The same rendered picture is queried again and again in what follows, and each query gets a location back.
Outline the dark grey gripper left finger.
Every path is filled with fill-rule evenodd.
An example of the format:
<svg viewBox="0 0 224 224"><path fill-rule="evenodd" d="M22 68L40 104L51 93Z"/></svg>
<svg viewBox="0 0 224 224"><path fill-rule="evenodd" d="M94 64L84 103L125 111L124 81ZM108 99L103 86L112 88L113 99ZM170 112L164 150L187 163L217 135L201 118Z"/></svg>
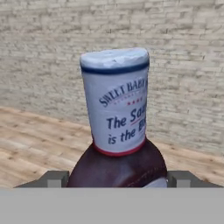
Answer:
<svg viewBox="0 0 224 224"><path fill-rule="evenodd" d="M27 182L19 187L61 188L67 186L69 171L47 171L39 179Z"/></svg>

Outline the dark sauce bottle white cap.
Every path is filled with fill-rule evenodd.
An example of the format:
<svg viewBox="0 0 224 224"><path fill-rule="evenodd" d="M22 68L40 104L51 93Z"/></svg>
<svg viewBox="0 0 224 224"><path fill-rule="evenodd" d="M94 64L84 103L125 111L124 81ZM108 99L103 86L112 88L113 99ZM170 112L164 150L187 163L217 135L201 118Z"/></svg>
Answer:
<svg viewBox="0 0 224 224"><path fill-rule="evenodd" d="M146 137L150 55L144 48L80 56L93 142L73 168L69 187L166 187L159 149Z"/></svg>

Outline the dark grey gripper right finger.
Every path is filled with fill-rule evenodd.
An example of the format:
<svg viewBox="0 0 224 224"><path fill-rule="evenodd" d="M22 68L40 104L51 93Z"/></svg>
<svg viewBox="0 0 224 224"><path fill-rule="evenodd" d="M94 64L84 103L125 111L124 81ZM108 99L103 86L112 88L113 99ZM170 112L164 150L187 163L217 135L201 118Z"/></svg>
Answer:
<svg viewBox="0 0 224 224"><path fill-rule="evenodd" d="M189 171L168 171L167 182L169 187L174 188L220 187L197 178Z"/></svg>

